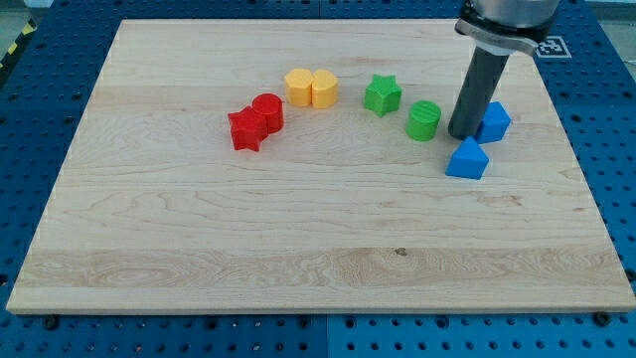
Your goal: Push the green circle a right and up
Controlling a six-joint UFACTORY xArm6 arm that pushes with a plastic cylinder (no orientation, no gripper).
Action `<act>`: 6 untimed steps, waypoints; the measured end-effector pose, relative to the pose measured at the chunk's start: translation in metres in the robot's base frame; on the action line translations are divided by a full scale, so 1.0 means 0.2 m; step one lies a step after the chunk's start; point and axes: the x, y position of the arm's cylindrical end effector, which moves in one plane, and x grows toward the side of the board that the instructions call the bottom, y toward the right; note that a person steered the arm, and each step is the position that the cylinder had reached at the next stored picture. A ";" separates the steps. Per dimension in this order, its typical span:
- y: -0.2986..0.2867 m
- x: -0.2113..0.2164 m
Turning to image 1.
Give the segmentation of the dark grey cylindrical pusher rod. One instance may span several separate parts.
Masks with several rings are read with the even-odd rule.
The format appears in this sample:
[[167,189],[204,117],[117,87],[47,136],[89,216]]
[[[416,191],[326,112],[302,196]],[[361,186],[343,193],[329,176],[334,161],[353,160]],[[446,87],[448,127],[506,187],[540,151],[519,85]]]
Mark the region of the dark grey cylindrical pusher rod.
[[447,126],[450,136],[463,140],[477,133],[508,59],[475,49]]

